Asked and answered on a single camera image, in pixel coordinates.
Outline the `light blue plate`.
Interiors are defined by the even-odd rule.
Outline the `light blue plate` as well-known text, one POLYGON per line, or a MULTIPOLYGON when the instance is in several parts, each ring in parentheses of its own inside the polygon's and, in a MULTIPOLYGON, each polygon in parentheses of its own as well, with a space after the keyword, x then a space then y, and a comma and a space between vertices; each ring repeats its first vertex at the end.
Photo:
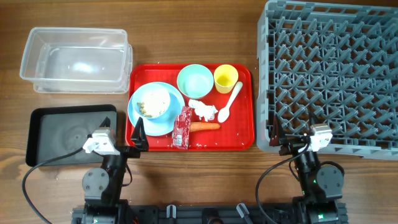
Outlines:
POLYGON ((127 107, 129 120, 127 123, 135 126, 137 120, 139 118, 142 118, 144 122, 144 129, 148 136, 163 136, 173 131, 174 121, 176 117, 181 113, 182 108, 185 106, 185 101, 182 94, 174 86, 164 82, 152 83, 161 84, 169 91, 171 102, 168 110, 158 118, 145 118, 133 109, 131 96, 127 107))

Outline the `light blue bowl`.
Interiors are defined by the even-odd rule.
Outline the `light blue bowl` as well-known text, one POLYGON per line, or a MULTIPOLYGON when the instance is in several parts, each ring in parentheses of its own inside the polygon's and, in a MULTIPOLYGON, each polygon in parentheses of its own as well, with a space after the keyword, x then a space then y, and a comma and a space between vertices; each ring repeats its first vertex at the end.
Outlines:
POLYGON ((133 109, 145 118, 158 118, 169 108, 171 98, 166 87, 148 83, 139 87, 132 95, 133 109))

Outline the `rice and food scraps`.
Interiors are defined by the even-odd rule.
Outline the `rice and food scraps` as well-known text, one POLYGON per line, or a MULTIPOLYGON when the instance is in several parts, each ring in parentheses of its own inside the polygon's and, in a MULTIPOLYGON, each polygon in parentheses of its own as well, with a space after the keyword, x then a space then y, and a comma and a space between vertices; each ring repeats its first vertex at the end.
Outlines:
POLYGON ((157 118, 163 115, 170 105, 168 93, 146 93, 137 103, 138 111, 146 118, 157 118))

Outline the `mint green bowl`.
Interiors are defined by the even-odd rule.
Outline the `mint green bowl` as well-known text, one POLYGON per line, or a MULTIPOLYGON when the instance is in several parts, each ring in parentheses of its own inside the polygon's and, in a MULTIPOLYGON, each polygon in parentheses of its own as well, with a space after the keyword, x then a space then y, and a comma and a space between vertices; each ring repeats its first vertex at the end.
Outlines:
POLYGON ((213 85, 213 74, 204 65, 187 65, 177 75, 177 86, 180 92, 194 100, 209 94, 213 85))

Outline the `yellow plastic cup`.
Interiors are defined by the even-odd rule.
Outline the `yellow plastic cup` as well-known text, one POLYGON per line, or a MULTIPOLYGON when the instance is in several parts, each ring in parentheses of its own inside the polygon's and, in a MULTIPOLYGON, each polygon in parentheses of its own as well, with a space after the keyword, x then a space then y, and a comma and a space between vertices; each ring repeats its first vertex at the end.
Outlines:
POLYGON ((239 78, 239 73, 232 65, 224 64, 220 65, 214 71, 214 81, 216 90, 219 93, 229 93, 239 78))

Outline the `red sauce packet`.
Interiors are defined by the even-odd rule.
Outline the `red sauce packet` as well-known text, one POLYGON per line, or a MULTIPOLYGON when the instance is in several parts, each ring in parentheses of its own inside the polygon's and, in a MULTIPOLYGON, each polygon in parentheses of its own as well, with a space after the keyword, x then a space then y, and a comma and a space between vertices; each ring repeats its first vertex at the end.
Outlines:
POLYGON ((181 150, 188 149, 191 121, 192 109, 188 106, 184 106, 174 122, 174 129, 172 132, 173 147, 181 150))

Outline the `white napkin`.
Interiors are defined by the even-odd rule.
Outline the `white napkin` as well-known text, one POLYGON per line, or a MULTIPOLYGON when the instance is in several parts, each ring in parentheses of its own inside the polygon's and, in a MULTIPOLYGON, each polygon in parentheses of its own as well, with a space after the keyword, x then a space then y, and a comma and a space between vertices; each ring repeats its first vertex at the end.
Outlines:
POLYGON ((190 99, 188 106, 194 110, 199 119, 203 118, 206 122, 214 120, 215 114, 218 112, 214 105, 206 105, 198 100, 190 99))

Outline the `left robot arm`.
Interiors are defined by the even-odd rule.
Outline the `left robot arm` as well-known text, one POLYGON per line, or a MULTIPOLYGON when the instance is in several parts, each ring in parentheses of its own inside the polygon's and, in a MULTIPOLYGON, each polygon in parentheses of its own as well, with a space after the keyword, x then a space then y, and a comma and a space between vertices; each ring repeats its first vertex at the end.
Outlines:
POLYGON ((72 211, 72 223, 139 223, 137 215, 127 200, 120 199, 124 174, 129 170, 127 160, 140 158, 149 150, 144 122, 139 118, 131 136, 133 146, 117 146, 110 119, 105 118, 101 126, 88 136, 83 150, 103 157, 99 168, 90 169, 82 179, 85 192, 83 209, 72 211))

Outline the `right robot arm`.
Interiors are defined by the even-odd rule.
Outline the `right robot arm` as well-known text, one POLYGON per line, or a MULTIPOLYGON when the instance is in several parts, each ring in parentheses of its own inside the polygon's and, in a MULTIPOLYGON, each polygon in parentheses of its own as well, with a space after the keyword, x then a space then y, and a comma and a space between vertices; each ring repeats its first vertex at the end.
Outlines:
POLYGON ((298 223, 348 223, 343 196, 344 168, 333 161, 320 162, 317 152, 331 141, 329 125, 319 123, 310 113, 310 132, 288 138, 278 116, 274 116, 270 146, 279 146, 281 156, 291 156, 289 164, 302 189, 292 202, 298 223))

